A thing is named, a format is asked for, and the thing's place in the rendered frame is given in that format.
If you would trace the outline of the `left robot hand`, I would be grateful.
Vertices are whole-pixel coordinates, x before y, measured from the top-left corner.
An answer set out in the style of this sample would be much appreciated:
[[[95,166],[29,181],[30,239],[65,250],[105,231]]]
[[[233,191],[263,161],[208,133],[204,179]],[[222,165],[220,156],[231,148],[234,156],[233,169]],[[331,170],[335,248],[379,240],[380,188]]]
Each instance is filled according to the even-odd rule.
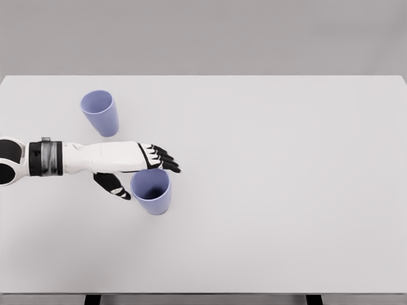
[[[180,173],[174,158],[163,148],[154,144],[134,141],[111,142],[92,154],[90,170],[93,180],[103,190],[124,200],[131,195],[117,178],[117,173],[136,173],[151,169],[170,170]]]

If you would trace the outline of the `lavender plastic cup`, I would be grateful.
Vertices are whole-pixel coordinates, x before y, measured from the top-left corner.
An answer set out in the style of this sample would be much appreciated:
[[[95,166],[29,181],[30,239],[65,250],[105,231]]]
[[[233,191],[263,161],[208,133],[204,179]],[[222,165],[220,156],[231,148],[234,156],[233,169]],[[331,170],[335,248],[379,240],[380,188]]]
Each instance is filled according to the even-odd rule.
[[[80,109],[90,124],[103,137],[118,133],[120,124],[113,96],[105,90],[87,93],[80,102]]]
[[[155,168],[133,174],[130,189],[143,209],[152,215],[164,214],[171,201],[171,182],[165,170]]]

